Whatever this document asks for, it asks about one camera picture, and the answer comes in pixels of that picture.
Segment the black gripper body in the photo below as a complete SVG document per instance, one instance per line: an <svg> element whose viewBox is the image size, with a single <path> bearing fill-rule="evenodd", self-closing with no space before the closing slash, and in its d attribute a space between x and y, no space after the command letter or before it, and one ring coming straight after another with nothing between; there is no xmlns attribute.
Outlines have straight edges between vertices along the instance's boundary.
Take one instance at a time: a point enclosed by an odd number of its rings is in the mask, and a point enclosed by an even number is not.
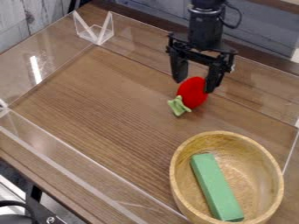
<svg viewBox="0 0 299 224"><path fill-rule="evenodd" d="M232 73L236 69L236 57L240 54L238 50L230 45L219 42L213 48L201 49L187 40L187 34L182 32L170 32L167 35L169 44L166 52L170 55L171 50L195 63L209 67L211 63L219 60L226 67L226 73Z"/></svg>

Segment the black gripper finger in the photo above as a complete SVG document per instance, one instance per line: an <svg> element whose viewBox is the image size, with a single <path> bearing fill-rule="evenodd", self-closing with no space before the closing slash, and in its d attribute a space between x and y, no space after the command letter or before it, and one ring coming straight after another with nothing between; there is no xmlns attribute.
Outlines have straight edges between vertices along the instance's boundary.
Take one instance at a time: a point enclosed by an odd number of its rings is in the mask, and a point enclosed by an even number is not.
<svg viewBox="0 0 299 224"><path fill-rule="evenodd" d="M205 92L213 93L215 88L221 85L223 76L226 73L226 67L221 62L214 62L210 65L209 75L206 77Z"/></svg>
<svg viewBox="0 0 299 224"><path fill-rule="evenodd" d="M173 78L177 83L183 82L189 75L189 60L179 54L178 51L171 50L171 69Z"/></svg>

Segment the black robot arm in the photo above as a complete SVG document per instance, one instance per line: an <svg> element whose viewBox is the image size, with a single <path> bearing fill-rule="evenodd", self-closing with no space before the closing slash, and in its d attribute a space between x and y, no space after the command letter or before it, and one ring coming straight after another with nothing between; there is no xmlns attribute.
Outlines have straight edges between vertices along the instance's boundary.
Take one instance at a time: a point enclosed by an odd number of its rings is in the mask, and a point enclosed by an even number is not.
<svg viewBox="0 0 299 224"><path fill-rule="evenodd" d="M170 55L173 78L182 83L189 76L190 61L209 68L203 92L213 93L225 74L234 69L238 51L222 42L223 27L237 29L241 10L229 0L191 0L187 33L169 34L166 52Z"/></svg>

